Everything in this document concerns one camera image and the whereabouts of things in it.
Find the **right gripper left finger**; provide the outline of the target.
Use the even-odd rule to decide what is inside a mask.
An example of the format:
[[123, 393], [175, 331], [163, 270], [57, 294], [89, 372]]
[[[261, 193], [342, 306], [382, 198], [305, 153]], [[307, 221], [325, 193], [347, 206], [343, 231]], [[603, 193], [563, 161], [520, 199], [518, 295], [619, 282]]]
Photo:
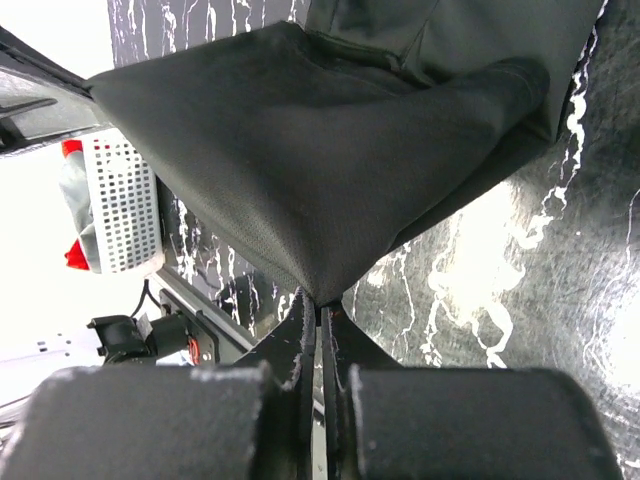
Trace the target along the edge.
[[5, 479], [308, 479], [315, 307], [230, 366], [54, 372], [1, 455]]

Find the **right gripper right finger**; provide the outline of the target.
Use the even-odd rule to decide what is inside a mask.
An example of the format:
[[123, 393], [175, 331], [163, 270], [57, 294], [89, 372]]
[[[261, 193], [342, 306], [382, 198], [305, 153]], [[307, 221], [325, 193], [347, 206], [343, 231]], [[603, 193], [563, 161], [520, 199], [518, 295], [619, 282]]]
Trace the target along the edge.
[[618, 479], [589, 396], [553, 369], [397, 363], [340, 303], [320, 313], [332, 479]]

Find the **black t-shirt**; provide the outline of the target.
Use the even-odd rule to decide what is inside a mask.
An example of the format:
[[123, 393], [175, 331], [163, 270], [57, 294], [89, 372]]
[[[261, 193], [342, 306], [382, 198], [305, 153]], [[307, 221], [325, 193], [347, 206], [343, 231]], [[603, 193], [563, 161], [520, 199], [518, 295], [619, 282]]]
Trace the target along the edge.
[[597, 1], [314, 1], [91, 78], [214, 233], [318, 305], [556, 140]]

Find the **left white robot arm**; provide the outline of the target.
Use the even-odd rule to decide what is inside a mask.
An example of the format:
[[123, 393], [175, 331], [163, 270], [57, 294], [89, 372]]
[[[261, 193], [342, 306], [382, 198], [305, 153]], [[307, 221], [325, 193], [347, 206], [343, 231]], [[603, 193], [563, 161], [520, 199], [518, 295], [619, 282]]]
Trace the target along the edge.
[[154, 321], [125, 315], [90, 320], [88, 329], [99, 339], [97, 353], [105, 365], [151, 364], [185, 350], [189, 342], [187, 317], [174, 313]]

